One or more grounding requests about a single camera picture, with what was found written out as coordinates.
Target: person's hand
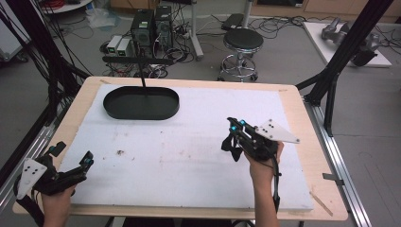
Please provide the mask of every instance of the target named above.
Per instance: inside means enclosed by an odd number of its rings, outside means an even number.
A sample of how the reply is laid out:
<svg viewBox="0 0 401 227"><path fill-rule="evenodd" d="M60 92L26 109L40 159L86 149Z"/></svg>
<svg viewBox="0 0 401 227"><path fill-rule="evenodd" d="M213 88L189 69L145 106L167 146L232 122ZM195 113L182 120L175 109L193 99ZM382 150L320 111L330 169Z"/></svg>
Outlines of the person's hand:
<svg viewBox="0 0 401 227"><path fill-rule="evenodd" d="M278 148L277 148L277 154L275 156L277 159L277 163L280 163L280 156L281 153L283 152L284 144L281 141L277 141L277 143L278 143ZM272 178L274 176L272 159L269 159L268 161L263 162L263 164L261 164L255 161L254 158L250 157L247 154L247 152L244 153L251 164L250 173L253 179L253 185L270 187Z"/></svg>
<svg viewBox="0 0 401 227"><path fill-rule="evenodd" d="M68 220L71 206L71 195L76 185L65 189L63 192L46 196L42 194L44 205L44 227L62 227Z"/></svg>
<svg viewBox="0 0 401 227"><path fill-rule="evenodd" d="M283 152L284 144L278 142L276 154L277 163ZM250 157L246 152L245 156L250 161L250 173L253 180L254 191L254 215L257 227L277 227L277 219L274 201L271 196L271 181L274 176L272 159L267 162L259 163Z"/></svg>

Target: white panel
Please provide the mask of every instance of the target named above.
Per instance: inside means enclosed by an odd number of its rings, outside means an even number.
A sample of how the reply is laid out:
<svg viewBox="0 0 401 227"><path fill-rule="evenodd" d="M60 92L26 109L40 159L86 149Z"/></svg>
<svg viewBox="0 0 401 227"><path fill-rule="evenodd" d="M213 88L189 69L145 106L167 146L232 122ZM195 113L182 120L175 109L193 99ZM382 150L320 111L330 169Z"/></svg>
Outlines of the white panel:
<svg viewBox="0 0 401 227"><path fill-rule="evenodd" d="M268 119L289 131L279 94L236 89L173 88L176 115L163 121L116 120L103 99L116 85L102 85L61 170L78 165L87 150L95 163L73 203L175 207L253 207L249 163L220 149L228 116L261 125ZM280 164L281 209L313 208L296 146L286 144Z"/></svg>

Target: metal stand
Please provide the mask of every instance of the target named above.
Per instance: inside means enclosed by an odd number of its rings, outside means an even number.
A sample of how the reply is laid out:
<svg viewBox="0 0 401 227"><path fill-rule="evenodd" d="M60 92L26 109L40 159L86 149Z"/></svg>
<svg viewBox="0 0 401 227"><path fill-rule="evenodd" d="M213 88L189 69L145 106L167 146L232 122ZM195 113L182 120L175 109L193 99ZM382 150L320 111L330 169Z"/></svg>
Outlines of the metal stand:
<svg viewBox="0 0 401 227"><path fill-rule="evenodd" d="M316 83L312 91L305 96L305 101L313 106L320 106L321 100L327 93L327 103L324 115L324 128L333 136L331 126L333 119L334 99L337 80L341 71L358 52L359 46L369 35L376 23L383 16L393 0L369 1L351 27L339 49L320 74L297 84L298 90Z"/></svg>
<svg viewBox="0 0 401 227"><path fill-rule="evenodd" d="M200 61L203 58L203 51L201 50L200 42L197 37L197 0L192 0L192 27L189 30L192 44L194 45L195 52L197 54L196 60Z"/></svg>
<svg viewBox="0 0 401 227"><path fill-rule="evenodd" d="M250 20L252 3L253 3L253 0L246 0L246 2L245 2L244 19L242 20L242 28L248 28L248 22Z"/></svg>

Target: metal frame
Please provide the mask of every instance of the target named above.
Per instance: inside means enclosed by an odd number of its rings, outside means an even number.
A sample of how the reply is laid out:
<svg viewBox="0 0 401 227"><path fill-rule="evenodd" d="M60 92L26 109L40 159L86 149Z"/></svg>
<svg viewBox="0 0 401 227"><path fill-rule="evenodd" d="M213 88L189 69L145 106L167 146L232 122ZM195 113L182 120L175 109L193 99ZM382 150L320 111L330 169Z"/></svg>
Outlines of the metal frame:
<svg viewBox="0 0 401 227"><path fill-rule="evenodd" d="M333 119L334 99L336 95L337 80L341 71L359 51L359 47L370 34L384 12L393 0L368 1L363 11L347 33L336 53L326 67L318 75L297 84L298 90L312 85L312 91L305 96L305 101L313 106L320 106L321 100L327 93L327 103L324 114L324 128L329 136L333 136L331 125Z"/></svg>
<svg viewBox="0 0 401 227"><path fill-rule="evenodd" d="M341 191L343 192L343 196L347 199L350 210L352 211L352 215L354 217L354 221L359 227L370 227L372 226L369 221L369 217L366 214L365 208L363 207L362 201L357 194L357 190L352 182L351 176L348 172L348 169L342 159L339 147L335 139L326 131L324 128L324 113L321 107L316 107L310 105L311 113L314 118L311 116L311 120L314 120L314 125L317 127L319 132L321 133L322 140L324 142L325 152L330 158L331 166L337 178L339 180L343 180L344 185L339 186Z"/></svg>

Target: wheel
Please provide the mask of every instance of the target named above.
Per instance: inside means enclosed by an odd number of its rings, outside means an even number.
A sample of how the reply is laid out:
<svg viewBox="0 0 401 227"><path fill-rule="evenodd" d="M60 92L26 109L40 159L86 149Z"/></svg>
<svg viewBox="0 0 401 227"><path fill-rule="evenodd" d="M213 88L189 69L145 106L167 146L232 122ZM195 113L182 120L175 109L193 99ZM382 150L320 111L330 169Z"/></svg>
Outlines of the wheel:
<svg viewBox="0 0 401 227"><path fill-rule="evenodd" d="M20 51L17 55L15 55L15 60L18 62L27 63L27 56L23 51Z"/></svg>
<svg viewBox="0 0 401 227"><path fill-rule="evenodd" d="M220 70L226 69L227 65L225 64L225 62L223 64L220 65Z"/></svg>
<svg viewBox="0 0 401 227"><path fill-rule="evenodd" d="M256 81L257 78L258 78L257 74L254 73L254 74L251 76L251 81Z"/></svg>

